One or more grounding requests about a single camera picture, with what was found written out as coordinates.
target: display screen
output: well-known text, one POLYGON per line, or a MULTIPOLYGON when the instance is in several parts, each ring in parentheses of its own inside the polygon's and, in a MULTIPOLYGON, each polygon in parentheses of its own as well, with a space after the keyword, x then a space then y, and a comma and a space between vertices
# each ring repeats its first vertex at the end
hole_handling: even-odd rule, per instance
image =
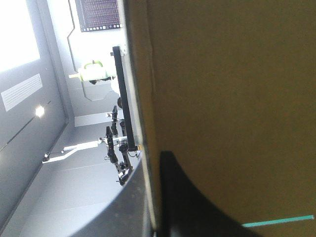
POLYGON ((122 27, 118 0, 76 0, 81 32, 122 27))

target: window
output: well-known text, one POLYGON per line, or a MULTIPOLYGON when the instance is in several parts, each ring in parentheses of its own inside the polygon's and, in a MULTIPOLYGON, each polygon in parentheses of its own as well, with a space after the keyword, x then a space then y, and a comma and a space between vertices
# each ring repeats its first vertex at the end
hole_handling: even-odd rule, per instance
POLYGON ((25 0, 0 0, 0 72, 40 58, 25 0))

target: wall light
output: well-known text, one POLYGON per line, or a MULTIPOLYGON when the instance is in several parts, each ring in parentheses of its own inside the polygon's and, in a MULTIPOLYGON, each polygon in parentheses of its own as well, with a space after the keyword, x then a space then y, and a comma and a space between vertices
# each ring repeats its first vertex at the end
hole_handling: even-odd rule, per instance
POLYGON ((38 106, 35 110, 35 115, 41 118, 45 114, 45 109, 43 106, 38 106))

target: white label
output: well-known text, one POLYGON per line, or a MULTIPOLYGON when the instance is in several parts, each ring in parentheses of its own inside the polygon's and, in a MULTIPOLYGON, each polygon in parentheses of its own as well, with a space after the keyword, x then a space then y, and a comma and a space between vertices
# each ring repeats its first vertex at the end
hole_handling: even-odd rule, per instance
POLYGON ((40 74, 36 74, 10 89, 1 92, 5 111, 9 111, 42 87, 40 74))

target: black rod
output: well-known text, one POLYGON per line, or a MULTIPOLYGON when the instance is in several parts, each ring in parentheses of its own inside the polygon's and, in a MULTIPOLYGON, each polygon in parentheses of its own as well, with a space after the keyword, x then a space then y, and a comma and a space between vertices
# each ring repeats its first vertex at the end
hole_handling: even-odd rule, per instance
POLYGON ((119 46, 113 47, 113 55, 114 55, 115 67, 117 69, 117 75, 118 75, 118 86, 119 86, 120 98, 121 98, 123 114, 124 114, 128 150, 132 152, 138 149, 137 149, 137 146, 135 145, 135 140, 134 140, 134 133, 133 133, 133 128, 132 128, 132 121, 130 118, 127 91, 126 91, 126 85, 125 85, 125 77, 124 77, 122 58, 120 55, 119 46))

